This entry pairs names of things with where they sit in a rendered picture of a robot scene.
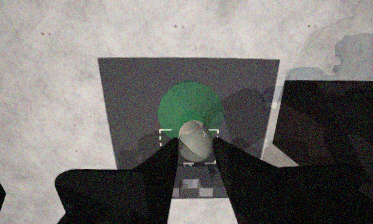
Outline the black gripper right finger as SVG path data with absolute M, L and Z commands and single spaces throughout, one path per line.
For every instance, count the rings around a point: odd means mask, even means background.
M 219 137 L 213 151 L 238 224 L 282 224 L 297 191 L 360 186 L 365 172 L 351 164 L 273 166 Z

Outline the green glass bottle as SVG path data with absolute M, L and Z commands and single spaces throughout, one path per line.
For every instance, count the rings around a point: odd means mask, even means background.
M 162 97 L 158 119 L 164 133 L 178 137 L 180 153 L 200 162 L 212 152 L 212 136 L 223 122 L 224 107 L 219 95 L 196 80 L 174 84 Z

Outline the dark grey square mat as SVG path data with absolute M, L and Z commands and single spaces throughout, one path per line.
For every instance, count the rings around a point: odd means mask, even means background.
M 209 57 L 99 57 L 104 104 L 117 170 L 133 169 L 171 138 L 159 124 L 162 97 L 176 83 L 196 80 L 211 87 L 224 107 L 223 122 L 212 136 L 261 158 L 280 60 Z M 178 147 L 177 167 L 209 167 L 212 196 L 180 188 L 171 199 L 228 198 L 214 151 L 192 162 Z

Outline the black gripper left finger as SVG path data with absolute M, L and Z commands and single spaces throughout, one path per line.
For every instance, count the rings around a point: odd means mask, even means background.
M 178 166 L 178 137 L 129 170 L 74 169 L 55 178 L 65 212 L 119 208 L 138 212 L 140 224 L 168 224 Z

